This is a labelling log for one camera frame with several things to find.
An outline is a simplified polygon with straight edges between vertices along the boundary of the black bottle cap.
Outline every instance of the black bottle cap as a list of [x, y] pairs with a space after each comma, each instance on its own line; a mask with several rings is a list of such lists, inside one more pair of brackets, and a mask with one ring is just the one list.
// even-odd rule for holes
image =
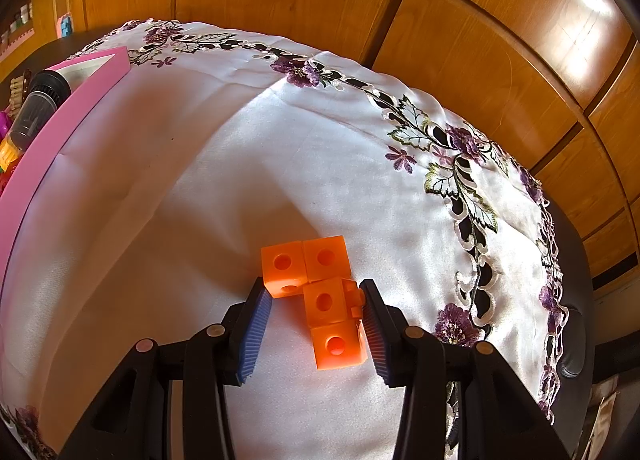
[[62, 103], [71, 96], [71, 88], [66, 78], [53, 70], [38, 72], [31, 79], [29, 93], [31, 91], [46, 93], [56, 103], [56, 107], [62, 106]]

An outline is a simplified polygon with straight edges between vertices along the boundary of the purple object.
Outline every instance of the purple object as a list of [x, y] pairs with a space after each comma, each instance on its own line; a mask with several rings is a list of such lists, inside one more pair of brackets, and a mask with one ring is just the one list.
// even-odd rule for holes
[[0, 111], [0, 140], [6, 136], [10, 127], [11, 119], [9, 119], [9, 115], [7, 115], [6, 111]]

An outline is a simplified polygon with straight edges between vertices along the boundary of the embroidered floral border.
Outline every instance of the embroidered floral border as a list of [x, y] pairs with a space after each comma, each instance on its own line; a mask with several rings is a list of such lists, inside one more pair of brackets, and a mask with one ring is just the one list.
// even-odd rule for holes
[[[129, 21], [69, 59], [95, 52], [109, 37], [141, 24], [140, 21]], [[486, 231], [497, 233], [498, 222], [495, 211], [478, 192], [472, 177], [471, 162], [480, 167], [497, 169], [505, 176], [509, 176], [510, 172], [515, 170], [531, 201], [540, 209], [541, 221], [538, 224], [536, 243], [541, 252], [546, 282], [540, 291], [539, 299], [548, 311], [548, 320], [544, 348], [545, 365], [540, 379], [538, 406], [553, 422], [551, 405], [560, 388], [556, 369], [562, 356], [561, 332], [568, 319], [568, 310], [559, 304], [562, 297], [562, 272], [558, 265], [553, 220], [546, 209], [548, 201], [542, 194], [540, 183], [526, 169], [505, 153], [497, 143], [489, 140], [470, 124], [465, 123], [463, 127], [438, 125], [406, 95], [401, 98], [392, 96], [372, 84], [327, 68], [313, 57], [294, 54], [259, 42], [239, 40], [236, 39], [236, 34], [229, 32], [187, 35], [183, 33], [184, 28], [178, 21], [148, 20], [146, 24], [148, 27], [145, 29], [145, 45], [137, 50], [129, 50], [131, 64], [141, 65], [148, 62], [158, 69], [171, 66], [177, 60], [177, 56], [165, 55], [167, 49], [174, 54], [194, 54], [214, 49], [250, 50], [256, 52], [254, 58], [269, 61], [273, 71], [286, 75], [287, 82], [296, 87], [322, 86], [335, 91], [344, 91], [347, 88], [360, 90], [391, 125], [391, 131], [388, 133], [390, 140], [406, 148], [388, 146], [390, 153], [386, 153], [385, 158], [393, 162], [395, 170], [413, 173], [413, 166], [417, 161], [414, 155], [408, 153], [409, 150], [422, 151], [433, 157], [428, 164], [424, 191], [427, 194], [439, 195], [447, 202], [456, 235], [469, 256], [473, 270], [471, 274], [459, 271], [456, 277], [452, 278], [457, 303], [449, 303], [438, 311], [434, 328], [434, 334], [442, 341], [468, 347], [480, 339], [486, 339], [492, 330], [495, 300], [490, 291], [497, 281], [497, 274], [494, 274], [492, 268], [495, 258], [487, 247]], [[455, 421], [458, 395], [455, 385], [450, 384], [448, 389], [447, 451], [450, 451], [457, 443]], [[40, 438], [37, 431], [37, 414], [33, 408], [31, 409], [33, 411], [29, 408], [16, 410], [12, 416], [6, 408], [2, 408], [0, 416], [10, 426], [20, 423], [23, 429], [20, 435], [22, 442], [35, 458], [55, 458], [55, 453]]]

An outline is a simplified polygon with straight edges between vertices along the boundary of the plastic linking cube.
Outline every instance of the plastic linking cube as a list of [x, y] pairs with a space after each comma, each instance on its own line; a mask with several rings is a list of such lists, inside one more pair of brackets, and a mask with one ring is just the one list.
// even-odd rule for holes
[[274, 298], [302, 294], [318, 370], [367, 360], [362, 328], [364, 292], [351, 280], [342, 236], [263, 247], [264, 286]]

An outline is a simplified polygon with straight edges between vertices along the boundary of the embroidered tablecloth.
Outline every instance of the embroidered tablecloth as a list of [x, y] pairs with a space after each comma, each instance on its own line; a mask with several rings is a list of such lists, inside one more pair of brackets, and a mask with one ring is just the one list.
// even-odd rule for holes
[[[219, 322], [260, 247], [343, 234], [353, 277], [446, 342], [492, 342], [552, 419], [562, 274], [540, 184], [423, 91], [290, 40], [132, 21], [132, 69], [50, 167], [0, 303], [2, 415], [60, 451], [134, 342]], [[402, 389], [318, 372], [300, 297], [274, 301], [227, 388], [239, 459], [388, 459]], [[450, 387], [447, 455], [456, 451]]]

